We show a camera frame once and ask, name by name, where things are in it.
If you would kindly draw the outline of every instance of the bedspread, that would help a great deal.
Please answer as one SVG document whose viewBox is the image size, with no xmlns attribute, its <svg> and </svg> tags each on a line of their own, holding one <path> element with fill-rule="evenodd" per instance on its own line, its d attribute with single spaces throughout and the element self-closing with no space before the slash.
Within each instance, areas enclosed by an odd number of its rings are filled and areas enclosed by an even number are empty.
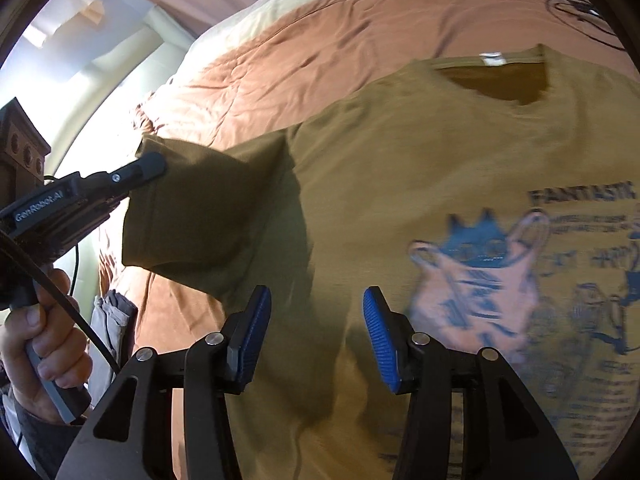
<svg viewBox="0 0 640 480">
<path fill-rule="evenodd" d="M 188 140 L 224 150 L 295 124 L 393 73 L 412 59 L 515 52 L 539 43 L 638 79 L 616 38 L 548 0 L 315 0 L 217 58 L 189 82 L 171 80 L 140 104 L 136 134 Z M 139 346 L 171 351 L 220 328 L 220 305 L 205 294 L 119 261 L 122 220 L 100 235 L 105 282 L 140 309 Z M 184 473 L 181 396 L 174 409 L 174 461 Z"/>
</svg>

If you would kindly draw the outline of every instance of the finger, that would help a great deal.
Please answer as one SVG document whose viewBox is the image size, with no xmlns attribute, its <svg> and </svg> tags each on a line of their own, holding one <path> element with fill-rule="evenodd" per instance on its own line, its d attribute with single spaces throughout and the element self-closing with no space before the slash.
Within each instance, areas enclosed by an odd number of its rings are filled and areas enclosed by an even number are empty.
<svg viewBox="0 0 640 480">
<path fill-rule="evenodd" d="M 91 361 L 91 358 L 83 353 L 69 370 L 56 379 L 56 384 L 60 386 L 60 388 L 81 386 L 88 381 L 93 367 L 94 363 Z"/>
<path fill-rule="evenodd" d="M 71 282 L 64 270 L 53 269 L 49 273 L 49 278 L 63 294 L 69 292 Z M 38 301 L 43 306 L 51 306 L 56 303 L 56 300 L 54 300 L 51 295 L 39 285 L 36 287 L 36 295 L 38 296 Z"/>
<path fill-rule="evenodd" d="M 47 316 L 39 305 L 12 310 L 0 326 L 0 354 L 7 361 L 24 355 L 24 343 L 38 336 Z"/>
<path fill-rule="evenodd" d="M 77 310 L 78 302 L 72 297 L 68 299 Z M 40 357 L 47 357 L 62 345 L 73 327 L 74 321 L 69 314 L 61 306 L 55 306 L 47 312 L 47 325 L 44 330 L 33 338 L 33 350 Z"/>
<path fill-rule="evenodd" d="M 59 348 L 51 352 L 38 365 L 38 373 L 45 381 L 62 377 L 82 357 L 86 348 L 86 337 L 73 329 Z"/>
</svg>

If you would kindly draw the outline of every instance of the t-shirt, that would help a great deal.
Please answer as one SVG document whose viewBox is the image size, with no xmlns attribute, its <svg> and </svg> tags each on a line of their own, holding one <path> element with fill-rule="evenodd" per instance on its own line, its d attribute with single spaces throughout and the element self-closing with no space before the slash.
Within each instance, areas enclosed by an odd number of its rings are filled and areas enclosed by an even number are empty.
<svg viewBox="0 0 640 480">
<path fill-rule="evenodd" d="M 248 480 L 390 477 L 408 398 L 376 366 L 371 285 L 450 348 L 498 348 L 591 479 L 638 412 L 638 124 L 636 83 L 544 46 L 414 61 L 224 153 L 147 137 L 168 172 L 131 194 L 124 262 L 228 313 L 271 289 L 227 399 Z M 459 403 L 453 425 L 456 463 Z"/>
</svg>

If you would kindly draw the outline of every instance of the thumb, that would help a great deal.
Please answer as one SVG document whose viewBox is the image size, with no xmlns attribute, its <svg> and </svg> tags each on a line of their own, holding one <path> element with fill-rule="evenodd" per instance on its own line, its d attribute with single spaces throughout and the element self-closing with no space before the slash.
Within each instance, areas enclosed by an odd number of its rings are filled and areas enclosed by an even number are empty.
<svg viewBox="0 0 640 480">
<path fill-rule="evenodd" d="M 45 325 L 46 314 L 39 304 L 12 310 L 4 326 L 0 327 L 2 360 L 6 362 L 22 356 L 24 343 L 42 332 Z"/>
</svg>

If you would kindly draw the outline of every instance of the black cable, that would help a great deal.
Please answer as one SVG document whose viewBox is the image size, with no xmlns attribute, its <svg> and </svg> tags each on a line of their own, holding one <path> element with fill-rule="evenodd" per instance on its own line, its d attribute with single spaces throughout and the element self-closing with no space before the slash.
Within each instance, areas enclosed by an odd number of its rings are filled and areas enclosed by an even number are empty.
<svg viewBox="0 0 640 480">
<path fill-rule="evenodd" d="M 57 181 L 58 178 L 52 175 L 45 175 L 44 180 Z M 76 279 L 78 278 L 78 267 L 80 266 L 80 247 L 76 244 L 76 266 L 74 267 L 74 276 L 71 280 L 71 289 L 69 289 L 69 295 L 72 296 L 76 290 Z"/>
<path fill-rule="evenodd" d="M 72 296 L 76 290 L 76 279 L 78 278 L 78 267 L 80 266 L 80 247 L 76 244 L 76 265 L 74 267 L 74 277 L 71 280 L 71 288 L 69 289 L 69 295 Z"/>
<path fill-rule="evenodd" d="M 15 265 L 22 269 L 23 272 L 31 276 L 31 278 L 33 278 L 51 295 L 57 304 L 65 309 L 66 313 L 69 314 L 69 317 L 74 320 L 74 322 L 80 327 L 80 330 L 84 332 L 84 334 L 102 354 L 114 373 L 119 373 L 120 366 L 116 362 L 116 359 L 114 359 L 111 352 L 109 352 L 105 344 L 97 336 L 91 326 L 84 320 L 82 315 L 74 308 L 66 295 L 56 287 L 44 272 L 42 272 L 31 257 L 2 230 L 0 230 L 0 251 L 6 254 Z"/>
<path fill-rule="evenodd" d="M 590 40 L 597 41 L 600 44 L 609 46 L 614 48 L 615 50 L 619 50 L 621 52 L 626 52 L 626 49 L 622 46 L 617 46 L 614 44 L 607 43 L 607 41 L 601 40 L 600 38 L 596 38 L 591 34 L 584 32 L 581 28 L 572 25 L 567 20 L 563 20 L 559 13 L 562 12 L 568 16 L 573 16 L 577 19 L 578 22 L 589 23 L 596 30 L 599 30 L 603 34 L 607 34 L 608 36 L 613 36 L 617 38 L 615 33 L 609 28 L 609 25 L 604 20 L 604 18 L 600 15 L 598 10 L 593 7 L 593 4 L 589 0 L 547 0 L 545 2 L 545 7 L 548 12 L 555 17 L 556 20 L 560 21 L 567 27 L 571 27 L 573 30 L 577 30 Z M 596 20 L 606 25 L 606 28 L 601 24 L 598 24 Z"/>
</svg>

